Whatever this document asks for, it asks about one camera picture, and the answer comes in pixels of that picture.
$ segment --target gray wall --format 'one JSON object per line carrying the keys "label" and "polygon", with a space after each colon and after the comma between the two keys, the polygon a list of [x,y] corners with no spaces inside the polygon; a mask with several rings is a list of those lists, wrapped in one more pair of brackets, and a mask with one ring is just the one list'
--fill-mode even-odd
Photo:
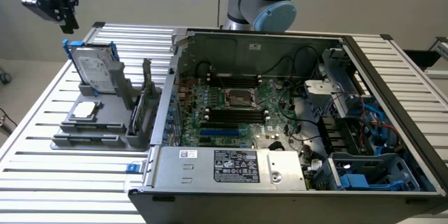
{"label": "gray wall", "polygon": [[[392,34],[404,48],[425,48],[448,36],[445,0],[293,0],[298,7],[292,30]],[[221,1],[224,22],[226,0]],[[74,35],[40,20],[20,0],[0,0],[0,58],[64,61],[64,38],[82,39],[94,21],[154,25],[216,24],[216,0],[80,0]]]}

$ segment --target circuit board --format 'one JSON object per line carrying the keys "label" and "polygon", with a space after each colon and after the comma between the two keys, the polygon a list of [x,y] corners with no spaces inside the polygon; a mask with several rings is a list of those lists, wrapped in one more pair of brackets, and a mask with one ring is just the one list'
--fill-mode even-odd
{"label": "circuit board", "polygon": [[[268,148],[274,141],[280,141],[286,147],[289,132],[297,123],[280,113],[282,108],[282,113],[296,119],[294,106],[290,106],[293,99],[282,88],[282,81],[262,79],[253,88],[212,87],[208,84],[204,79],[186,78],[178,88],[184,126],[181,146]],[[229,124],[236,124],[237,128],[204,130],[210,110],[260,112],[268,115],[264,117],[268,119],[258,123],[246,123],[238,122],[238,116],[234,115],[230,116]]]}

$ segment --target floor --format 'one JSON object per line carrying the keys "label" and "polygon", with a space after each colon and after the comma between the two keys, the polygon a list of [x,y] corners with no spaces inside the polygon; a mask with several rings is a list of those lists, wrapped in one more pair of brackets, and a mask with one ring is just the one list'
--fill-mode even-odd
{"label": "floor", "polygon": [[[12,75],[9,84],[0,83],[0,108],[16,123],[26,115],[62,65],[64,62],[0,59],[1,68]],[[6,138],[0,134],[0,146]]]}

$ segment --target motherboard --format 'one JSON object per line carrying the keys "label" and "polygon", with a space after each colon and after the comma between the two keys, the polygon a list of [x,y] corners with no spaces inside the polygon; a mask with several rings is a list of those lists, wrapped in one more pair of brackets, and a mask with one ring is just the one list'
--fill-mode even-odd
{"label": "motherboard", "polygon": [[185,78],[178,87],[181,146],[268,148],[276,141],[289,146],[297,122],[282,116],[296,119],[285,84],[277,79]]}

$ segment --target warning label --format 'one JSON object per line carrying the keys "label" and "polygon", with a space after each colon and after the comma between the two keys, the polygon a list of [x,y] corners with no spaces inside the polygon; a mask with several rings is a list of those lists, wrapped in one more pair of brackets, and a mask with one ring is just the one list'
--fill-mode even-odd
{"label": "warning label", "polygon": [[213,179],[224,183],[260,183],[256,151],[214,151]]}

